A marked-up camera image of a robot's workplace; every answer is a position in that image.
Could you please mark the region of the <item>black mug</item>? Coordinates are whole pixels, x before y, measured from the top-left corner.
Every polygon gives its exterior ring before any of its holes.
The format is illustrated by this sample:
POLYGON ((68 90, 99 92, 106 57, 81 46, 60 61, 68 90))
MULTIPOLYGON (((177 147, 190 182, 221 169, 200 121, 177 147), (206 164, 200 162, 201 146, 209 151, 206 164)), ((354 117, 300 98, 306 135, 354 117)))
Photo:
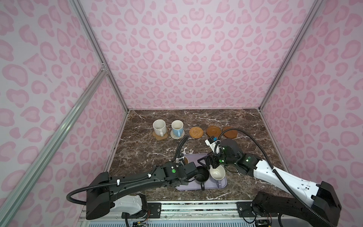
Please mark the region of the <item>black mug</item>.
POLYGON ((209 180, 209 171, 203 167, 197 167, 198 174, 195 176, 195 181, 200 185, 202 191, 205 190, 205 183, 209 180))

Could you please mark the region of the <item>white multicolour woven coaster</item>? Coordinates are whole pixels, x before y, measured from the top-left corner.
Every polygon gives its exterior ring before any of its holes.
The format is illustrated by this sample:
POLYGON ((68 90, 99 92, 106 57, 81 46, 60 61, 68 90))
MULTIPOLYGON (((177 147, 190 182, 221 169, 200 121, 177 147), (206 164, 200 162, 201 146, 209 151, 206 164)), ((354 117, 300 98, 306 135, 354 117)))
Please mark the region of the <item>white multicolour woven coaster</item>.
POLYGON ((185 131, 182 131, 182 134, 180 135, 180 137, 178 137, 177 135, 174 134, 174 131, 171 130, 170 131, 170 136, 171 138, 173 138, 174 140, 179 140, 182 139, 185 136, 185 131))

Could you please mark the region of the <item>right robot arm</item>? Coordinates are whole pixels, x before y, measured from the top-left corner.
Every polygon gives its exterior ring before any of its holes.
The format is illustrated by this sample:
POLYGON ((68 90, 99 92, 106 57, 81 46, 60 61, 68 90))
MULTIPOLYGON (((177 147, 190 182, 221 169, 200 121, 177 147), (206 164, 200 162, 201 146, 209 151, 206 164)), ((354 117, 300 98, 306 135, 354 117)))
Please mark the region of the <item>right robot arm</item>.
POLYGON ((232 139, 219 141, 211 137, 205 143, 212 151, 198 160, 203 167, 232 166, 244 176, 260 179, 291 194, 291 197, 281 197, 258 192, 251 202, 251 210, 256 215, 288 215, 305 220, 313 227, 338 225, 342 206, 331 184, 304 180, 274 167, 259 156, 242 152, 232 139))

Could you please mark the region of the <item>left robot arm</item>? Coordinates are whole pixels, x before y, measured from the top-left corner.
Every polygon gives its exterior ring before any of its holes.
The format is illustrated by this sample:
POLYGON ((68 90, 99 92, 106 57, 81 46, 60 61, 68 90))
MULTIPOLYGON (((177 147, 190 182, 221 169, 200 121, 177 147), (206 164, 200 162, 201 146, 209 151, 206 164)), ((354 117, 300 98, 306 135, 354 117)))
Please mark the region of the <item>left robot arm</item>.
POLYGON ((174 162, 166 162, 150 172, 132 176, 109 176, 108 172, 103 172, 87 189, 86 219, 93 220, 107 215, 122 197, 152 188, 188 185, 198 174, 194 163, 180 165, 174 162))

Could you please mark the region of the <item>white speckled mug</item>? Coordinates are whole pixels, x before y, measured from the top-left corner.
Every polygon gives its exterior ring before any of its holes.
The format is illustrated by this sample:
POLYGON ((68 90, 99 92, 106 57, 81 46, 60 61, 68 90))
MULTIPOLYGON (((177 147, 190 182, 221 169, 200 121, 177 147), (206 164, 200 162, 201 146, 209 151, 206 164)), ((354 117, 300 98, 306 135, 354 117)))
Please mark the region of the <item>white speckled mug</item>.
POLYGON ((158 119, 153 122, 153 129, 157 136, 163 137, 167 133, 166 123, 164 120, 158 119))

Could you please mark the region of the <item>light blue mug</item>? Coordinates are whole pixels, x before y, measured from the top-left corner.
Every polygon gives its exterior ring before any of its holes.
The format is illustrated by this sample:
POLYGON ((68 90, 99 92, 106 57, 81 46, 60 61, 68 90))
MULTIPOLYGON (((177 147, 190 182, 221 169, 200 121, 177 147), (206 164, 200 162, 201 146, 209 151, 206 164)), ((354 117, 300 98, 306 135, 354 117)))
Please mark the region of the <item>light blue mug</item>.
POLYGON ((184 131, 184 124, 180 120, 175 120, 171 124, 172 130, 174 131, 174 134, 180 137, 182 134, 182 131, 184 131))

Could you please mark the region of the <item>rattan woven round coaster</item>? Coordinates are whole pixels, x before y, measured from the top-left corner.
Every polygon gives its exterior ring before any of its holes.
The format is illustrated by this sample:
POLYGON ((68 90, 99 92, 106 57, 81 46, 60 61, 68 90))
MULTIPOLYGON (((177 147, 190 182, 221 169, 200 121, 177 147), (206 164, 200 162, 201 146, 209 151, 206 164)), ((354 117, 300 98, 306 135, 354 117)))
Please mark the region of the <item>rattan woven round coaster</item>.
POLYGON ((189 135, 194 139, 199 139, 203 136, 204 131, 200 127, 192 127, 189 130, 189 135))

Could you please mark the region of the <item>brown wooden round coaster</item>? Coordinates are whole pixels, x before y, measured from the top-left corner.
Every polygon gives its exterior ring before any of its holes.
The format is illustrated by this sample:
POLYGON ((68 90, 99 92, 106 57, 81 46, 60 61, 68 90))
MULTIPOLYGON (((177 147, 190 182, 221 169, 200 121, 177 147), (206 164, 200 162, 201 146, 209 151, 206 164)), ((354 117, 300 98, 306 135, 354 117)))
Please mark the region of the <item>brown wooden round coaster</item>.
POLYGON ((218 138, 221 135, 222 131, 219 127, 217 127, 215 125, 211 125, 207 128, 206 133, 209 137, 218 138))

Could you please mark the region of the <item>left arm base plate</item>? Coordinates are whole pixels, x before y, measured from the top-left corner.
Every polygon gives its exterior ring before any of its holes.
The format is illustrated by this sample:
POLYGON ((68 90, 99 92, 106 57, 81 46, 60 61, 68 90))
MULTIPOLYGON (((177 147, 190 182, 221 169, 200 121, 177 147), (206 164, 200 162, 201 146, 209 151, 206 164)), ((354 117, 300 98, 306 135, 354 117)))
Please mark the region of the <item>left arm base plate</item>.
POLYGON ((146 206, 136 204, 130 205, 127 207, 126 211, 137 211, 135 214, 127 214, 125 212, 122 213, 122 218, 128 215, 128 218, 133 219, 146 219, 146 218, 160 218, 161 215, 161 206, 162 203, 160 202, 148 202, 146 206))

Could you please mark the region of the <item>beige yellow mug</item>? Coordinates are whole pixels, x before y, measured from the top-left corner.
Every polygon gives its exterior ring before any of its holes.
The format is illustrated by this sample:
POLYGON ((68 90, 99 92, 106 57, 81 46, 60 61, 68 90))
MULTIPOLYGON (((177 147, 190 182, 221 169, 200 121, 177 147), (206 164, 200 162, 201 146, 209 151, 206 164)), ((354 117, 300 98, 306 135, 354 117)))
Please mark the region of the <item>beige yellow mug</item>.
POLYGON ((184 160, 185 165, 189 163, 189 161, 188 161, 188 159, 186 157, 184 157, 183 160, 184 160))

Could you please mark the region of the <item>cork paw-shaped coaster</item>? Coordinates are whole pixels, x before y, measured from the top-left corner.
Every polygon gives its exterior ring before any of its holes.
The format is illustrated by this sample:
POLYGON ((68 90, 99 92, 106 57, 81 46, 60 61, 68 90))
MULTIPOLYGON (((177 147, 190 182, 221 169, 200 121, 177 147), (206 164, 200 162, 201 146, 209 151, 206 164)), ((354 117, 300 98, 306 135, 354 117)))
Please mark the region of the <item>cork paw-shaped coaster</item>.
POLYGON ((161 140, 164 140, 168 137, 168 133, 166 133, 164 136, 159 136, 156 134, 156 132, 152 132, 152 135, 156 138, 157 141, 161 141, 161 140))

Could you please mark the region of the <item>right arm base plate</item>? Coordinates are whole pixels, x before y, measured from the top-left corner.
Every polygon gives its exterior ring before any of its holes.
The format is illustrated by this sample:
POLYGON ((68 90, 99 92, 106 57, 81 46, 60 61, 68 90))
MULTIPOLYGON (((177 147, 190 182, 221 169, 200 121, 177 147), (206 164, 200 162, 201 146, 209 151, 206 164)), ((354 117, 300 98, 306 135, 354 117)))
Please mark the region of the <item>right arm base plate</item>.
POLYGON ((262 216, 255 213, 251 202, 239 201, 236 203, 236 207, 239 217, 242 218, 244 222, 253 225, 254 227, 271 227, 272 216, 268 214, 267 217, 262 218, 262 216))

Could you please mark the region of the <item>white lavender mug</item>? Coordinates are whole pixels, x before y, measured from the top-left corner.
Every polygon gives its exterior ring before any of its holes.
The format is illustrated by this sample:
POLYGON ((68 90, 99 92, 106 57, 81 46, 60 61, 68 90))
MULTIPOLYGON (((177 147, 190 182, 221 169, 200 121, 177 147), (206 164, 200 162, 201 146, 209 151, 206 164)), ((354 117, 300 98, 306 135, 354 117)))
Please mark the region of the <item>white lavender mug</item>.
POLYGON ((217 188, 222 189, 226 177, 226 171, 224 167, 218 166, 217 168, 213 168, 212 166, 210 166, 209 173, 212 181, 216 184, 217 188))

